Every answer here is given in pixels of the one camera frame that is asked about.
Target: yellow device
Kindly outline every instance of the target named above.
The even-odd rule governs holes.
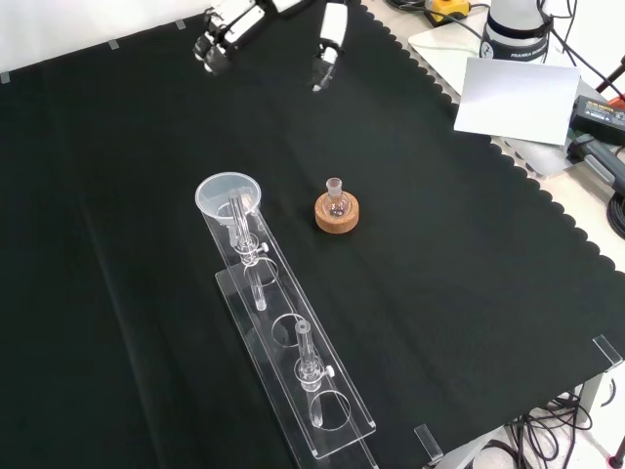
[[[426,8],[433,12],[441,12],[450,15],[456,20],[463,20],[471,10],[471,4],[468,0],[427,0]],[[425,16],[433,26],[441,26],[451,22],[450,19],[441,15],[425,12]]]

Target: robotic arm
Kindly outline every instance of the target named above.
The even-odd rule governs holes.
[[[553,27],[553,20],[542,11],[543,3],[544,0],[492,0],[479,56],[541,62],[547,54]]]
[[[286,16],[306,0],[225,0],[205,12],[204,33],[193,52],[212,75],[223,73],[235,51],[248,41],[261,25],[275,16]],[[314,56],[312,90],[327,88],[339,56],[348,25],[347,0],[329,0],[325,7],[319,49]]]
[[[212,75],[223,73],[239,47],[276,16],[287,16],[310,0],[223,0],[205,12],[204,33],[193,52]],[[348,25],[347,0],[327,0],[318,51],[313,59],[312,90],[327,88],[343,50]],[[467,0],[416,0],[434,11]],[[479,55],[485,59],[539,62],[547,53],[553,20],[545,15],[546,0],[492,0]]]

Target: table leg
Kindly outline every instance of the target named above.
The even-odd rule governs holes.
[[[623,467],[623,459],[625,459],[625,438],[621,442],[621,446],[618,447],[616,454],[609,459],[609,467],[621,469]]]
[[[584,383],[584,387],[582,388],[582,399],[580,404],[588,410],[588,413],[592,413],[593,407],[597,405],[601,405],[601,402],[597,401],[597,394],[599,389],[601,388],[602,381],[606,373],[601,373],[595,376],[592,379],[589,379]],[[584,423],[588,420],[588,417],[584,412],[579,412],[578,417],[580,419],[580,423]]]

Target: black cable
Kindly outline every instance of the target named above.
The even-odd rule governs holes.
[[[568,8],[568,16],[564,17],[562,15],[547,15],[545,13],[545,11],[543,10],[543,7],[545,6],[545,0],[536,0],[536,8],[538,9],[538,12],[540,13],[540,15],[543,17],[543,20],[547,20],[549,18],[555,18],[557,20],[570,20],[572,18],[572,12],[570,11],[570,4],[568,3],[570,0],[567,0],[566,6]]]
[[[625,145],[616,151],[614,157],[618,157],[618,154],[624,149]],[[610,227],[617,235],[625,239],[625,196],[615,192],[607,203],[605,215]]]
[[[523,444],[523,438],[525,432],[527,432],[529,447],[538,459],[539,465],[542,464],[545,469],[549,469],[549,462],[556,460],[560,454],[560,444],[558,442],[558,437],[553,432],[553,429],[568,426],[571,428],[572,433],[571,445],[566,454],[563,466],[563,469],[566,469],[575,447],[576,432],[578,430],[591,429],[593,426],[592,418],[586,408],[581,405],[581,395],[577,396],[573,391],[569,391],[565,397],[557,397],[551,400],[548,404],[541,408],[549,411],[550,415],[534,416],[531,413],[527,413],[507,425],[511,429],[512,439],[517,449],[511,448],[498,440],[491,440],[488,442],[488,445],[484,447],[484,449],[502,449],[510,454],[510,456],[514,459],[516,469],[533,469],[524,454],[525,446]],[[587,427],[580,427],[577,424],[577,418],[579,417],[580,411],[586,414],[590,422]],[[560,424],[550,426],[547,424],[549,420],[558,420],[560,421]],[[553,447],[553,453],[548,454],[542,448],[537,434],[537,431],[539,430],[548,432]],[[473,462],[470,463],[466,469],[474,469]]]
[[[577,400],[578,409],[583,408],[580,404],[583,393],[584,393],[584,388],[582,388],[581,392],[579,393],[579,398]],[[586,415],[590,417],[590,414],[585,409],[584,411],[586,412]],[[566,454],[566,459],[564,460],[564,466],[562,467],[562,469],[566,469],[568,467],[568,461],[570,461],[570,457],[573,456],[573,450],[575,449],[575,436],[577,433],[577,414],[578,413],[579,412],[573,413],[573,430],[572,430],[573,433],[570,438],[570,447],[568,448],[568,453]]]
[[[592,65],[588,64],[588,62],[586,62],[584,60],[583,57],[581,57],[579,54],[577,54],[575,52],[574,49],[572,49],[568,44],[566,44],[564,42],[564,40],[556,33],[556,31],[554,29],[552,29],[551,33],[556,36],[556,39],[558,39],[560,41],[560,43],[562,44],[562,46],[564,47],[565,50],[568,50],[573,56],[575,56],[577,59],[579,59],[579,61],[581,63],[583,63],[584,65],[586,65],[588,68],[590,68],[591,70],[593,70],[593,72],[595,72],[597,74],[597,76],[602,79],[605,83],[607,83],[607,85],[616,92],[616,94],[620,97],[621,100],[623,100],[623,103],[625,103],[625,96],[623,96],[623,94],[618,90],[618,88],[616,88],[616,86],[614,86],[614,83],[612,83],[611,81],[609,81],[605,76],[603,76],[596,68],[594,68]]]
[[[602,407],[612,404],[612,401],[614,401],[614,398],[616,397],[616,382],[614,381],[614,379],[611,379],[609,384],[611,388],[609,392],[609,399],[602,404]]]
[[[568,13],[570,14],[570,23],[568,24],[568,29],[566,30],[566,35],[564,36],[564,42],[568,41],[570,31],[573,29],[573,23],[575,22],[575,16],[577,15],[577,0],[573,1],[572,11],[570,8],[570,0],[566,0],[566,6],[568,8]]]
[[[608,77],[607,81],[611,81],[614,83],[616,80],[620,78],[620,76],[625,73],[625,56],[621,59],[621,65],[619,65],[615,71],[613,71]],[[596,89],[598,92],[602,93],[607,88],[607,83],[602,82]]]
[[[541,64],[544,64],[547,61],[547,56],[549,55],[549,39],[550,39],[550,35],[547,34],[547,45],[545,46],[545,55],[543,56],[543,62]]]
[[[414,1],[404,1],[404,0],[386,0],[386,2],[391,5],[392,7],[395,7],[397,9],[403,10],[401,7],[405,7],[405,6],[413,6],[413,7],[425,7],[426,6],[426,0],[414,0]]]

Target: clear acrylic stand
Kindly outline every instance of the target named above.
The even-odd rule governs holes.
[[[616,352],[616,349],[612,347],[612,344],[607,341],[603,334],[599,337],[595,337],[593,339],[593,342],[595,342],[595,345],[599,347],[599,350],[602,351],[602,353],[611,363],[611,367],[608,368],[607,371],[611,371],[623,363],[623,358],[618,352]]]
[[[437,441],[432,436],[432,433],[430,433],[428,426],[425,423],[419,425],[417,428],[414,429],[414,433],[417,435],[419,441],[421,442],[421,445],[428,453],[432,465],[437,465],[437,463],[442,459],[444,454],[442,453],[442,449],[440,449]]]
[[[227,268],[216,274],[234,322],[302,469],[377,467],[375,422],[260,212],[248,176],[204,181],[195,201]]]

